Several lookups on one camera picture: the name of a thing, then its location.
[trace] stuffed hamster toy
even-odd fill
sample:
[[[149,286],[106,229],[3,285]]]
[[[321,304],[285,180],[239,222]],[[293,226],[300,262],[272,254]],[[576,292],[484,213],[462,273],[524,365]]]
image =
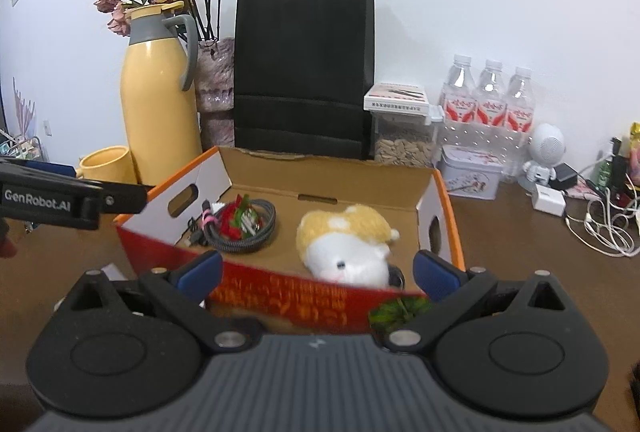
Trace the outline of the stuffed hamster toy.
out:
[[[306,214],[298,227],[296,247],[319,280],[384,288],[389,285],[387,243],[399,237],[373,208],[354,205],[342,213]]]

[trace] white robot figure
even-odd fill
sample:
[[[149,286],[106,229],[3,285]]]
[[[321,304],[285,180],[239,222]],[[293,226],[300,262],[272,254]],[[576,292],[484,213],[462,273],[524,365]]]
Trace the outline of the white robot figure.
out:
[[[533,159],[523,165],[525,175],[518,180],[520,185],[531,191],[535,184],[546,186],[549,180],[556,179],[554,167],[560,164],[564,149],[564,136],[559,128],[548,123],[539,125],[529,143]]]

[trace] black power adapter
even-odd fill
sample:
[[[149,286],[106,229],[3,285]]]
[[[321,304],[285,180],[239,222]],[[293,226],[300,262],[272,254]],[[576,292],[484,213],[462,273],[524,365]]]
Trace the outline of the black power adapter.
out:
[[[578,173],[566,163],[554,167],[556,179],[549,180],[549,187],[554,190],[568,190],[578,184]]]

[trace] box handle hole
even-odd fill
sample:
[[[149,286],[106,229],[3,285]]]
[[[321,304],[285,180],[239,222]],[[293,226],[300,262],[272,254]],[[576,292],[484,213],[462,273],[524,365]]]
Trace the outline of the box handle hole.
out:
[[[187,186],[182,192],[175,196],[167,206],[167,211],[172,218],[178,217],[191,203],[198,198],[198,187],[194,184]]]
[[[337,205],[338,200],[334,197],[309,196],[307,194],[298,194],[299,201],[312,201],[315,203],[327,203],[328,205]]]
[[[442,232],[440,231],[440,220],[437,216],[433,216],[431,224],[429,225],[429,245],[431,247],[431,253],[440,255],[440,249],[442,247]]]

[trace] red bottle label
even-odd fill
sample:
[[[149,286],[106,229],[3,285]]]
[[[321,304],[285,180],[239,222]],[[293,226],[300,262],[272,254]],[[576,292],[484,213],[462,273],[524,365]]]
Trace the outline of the red bottle label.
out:
[[[507,104],[504,102],[485,100],[478,104],[476,122],[482,123],[483,125],[502,126],[506,108]]]
[[[511,130],[517,132],[528,132],[533,122],[533,109],[532,108],[520,108],[520,107],[508,107],[507,108],[507,120],[505,126]]]
[[[454,94],[446,94],[444,96],[444,112],[448,120],[465,123],[472,122],[475,108],[476,101],[473,98],[455,96]]]

